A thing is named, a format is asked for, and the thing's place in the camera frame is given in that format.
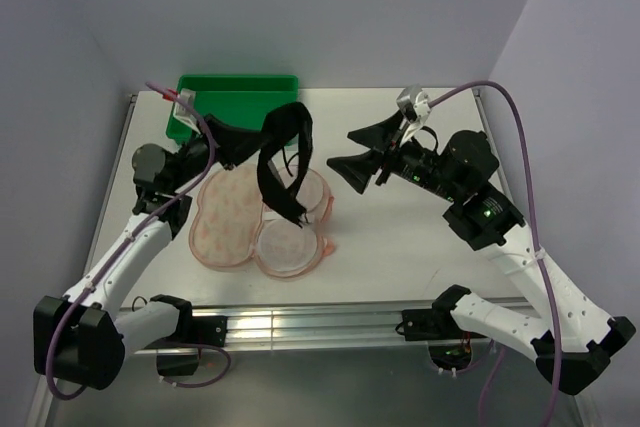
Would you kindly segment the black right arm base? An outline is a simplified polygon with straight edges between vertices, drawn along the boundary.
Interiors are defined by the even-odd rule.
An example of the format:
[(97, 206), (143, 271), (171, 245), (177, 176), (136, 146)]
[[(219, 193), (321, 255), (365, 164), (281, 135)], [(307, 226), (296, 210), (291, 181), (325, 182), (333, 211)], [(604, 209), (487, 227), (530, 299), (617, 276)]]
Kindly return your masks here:
[(482, 339), (480, 334), (461, 330), (453, 320), (432, 308), (403, 310), (394, 330), (406, 342), (426, 342), (432, 369), (453, 378), (478, 367), (495, 347), (490, 341), (482, 351), (475, 350), (472, 341)]

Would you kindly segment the black bra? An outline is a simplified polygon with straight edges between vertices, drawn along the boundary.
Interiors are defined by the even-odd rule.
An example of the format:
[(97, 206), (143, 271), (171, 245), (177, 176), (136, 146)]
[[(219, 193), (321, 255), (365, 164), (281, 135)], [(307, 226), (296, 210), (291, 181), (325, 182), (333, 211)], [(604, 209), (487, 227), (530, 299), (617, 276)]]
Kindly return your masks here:
[[(205, 116), (205, 122), (216, 143), (215, 161), (231, 170), (257, 155), (256, 179), (262, 202), (292, 224), (306, 224), (308, 209), (297, 196), (313, 154), (313, 120), (307, 107), (299, 101), (277, 107), (265, 116), (258, 130), (232, 127), (211, 114)], [(297, 151), (283, 159), (285, 172), (293, 177), (287, 184), (274, 158), (292, 144)]]

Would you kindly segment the pink floral mesh laundry bag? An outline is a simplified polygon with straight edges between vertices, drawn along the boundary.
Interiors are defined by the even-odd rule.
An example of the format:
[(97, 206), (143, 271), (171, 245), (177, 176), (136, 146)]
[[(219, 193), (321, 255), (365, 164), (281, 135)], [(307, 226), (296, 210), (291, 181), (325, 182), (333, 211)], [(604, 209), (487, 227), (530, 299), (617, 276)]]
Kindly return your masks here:
[(253, 261), (271, 278), (307, 274), (335, 251), (334, 242), (324, 234), (334, 197), (326, 180), (310, 170), (296, 200), (307, 209), (301, 227), (262, 202), (255, 165), (214, 173), (197, 197), (189, 233), (192, 255), (220, 271)]

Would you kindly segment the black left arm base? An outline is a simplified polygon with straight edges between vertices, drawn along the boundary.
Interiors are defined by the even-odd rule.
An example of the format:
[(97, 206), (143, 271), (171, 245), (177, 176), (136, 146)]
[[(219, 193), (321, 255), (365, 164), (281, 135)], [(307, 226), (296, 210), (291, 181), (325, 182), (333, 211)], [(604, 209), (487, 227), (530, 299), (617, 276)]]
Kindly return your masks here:
[[(156, 295), (145, 301), (144, 307), (149, 304), (167, 304), (178, 310), (177, 327), (168, 336), (155, 339), (150, 347), (169, 348), (192, 348), (195, 354), (157, 354), (156, 371), (160, 381), (170, 384), (176, 388), (195, 389), (212, 385), (222, 380), (230, 370), (232, 360), (229, 353), (224, 349), (228, 317), (224, 315), (195, 316), (193, 307), (189, 301), (169, 295)], [(192, 376), (200, 367), (203, 353), (212, 351), (222, 355), (225, 365), (221, 372), (207, 380), (201, 382), (186, 382), (181, 377)]]

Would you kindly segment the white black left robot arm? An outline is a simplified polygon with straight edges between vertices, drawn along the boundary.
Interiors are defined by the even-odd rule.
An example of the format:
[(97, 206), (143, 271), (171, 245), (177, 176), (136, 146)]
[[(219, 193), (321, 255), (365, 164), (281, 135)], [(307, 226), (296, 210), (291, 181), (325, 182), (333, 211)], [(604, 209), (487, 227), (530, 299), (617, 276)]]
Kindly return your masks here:
[(201, 135), (169, 152), (145, 144), (133, 156), (137, 199), (104, 256), (62, 296), (33, 312), (34, 368), (59, 400), (110, 386), (124, 362), (157, 341), (183, 346), (195, 333), (189, 301), (160, 294), (125, 316), (120, 308), (149, 264), (184, 227), (189, 195), (214, 164), (215, 142)]

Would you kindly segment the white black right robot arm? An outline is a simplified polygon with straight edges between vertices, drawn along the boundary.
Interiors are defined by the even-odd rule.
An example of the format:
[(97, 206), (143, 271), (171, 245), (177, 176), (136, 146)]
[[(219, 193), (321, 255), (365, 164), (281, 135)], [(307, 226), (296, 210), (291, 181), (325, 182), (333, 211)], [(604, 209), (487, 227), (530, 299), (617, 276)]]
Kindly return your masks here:
[(371, 182), (382, 185), (396, 175), (448, 201), (443, 217), (449, 228), (496, 265), (537, 314), (519, 314), (453, 285), (426, 313), (403, 313), (405, 339), (479, 334), (530, 359), (547, 381), (558, 370), (560, 392), (582, 392), (631, 340), (635, 326), (627, 317), (614, 317), (595, 305), (535, 247), (522, 213), (490, 182), (499, 161), (484, 132), (458, 131), (436, 151), (405, 139), (407, 129), (402, 115), (394, 114), (351, 131), (349, 139), (366, 152), (330, 158), (327, 164), (358, 193)]

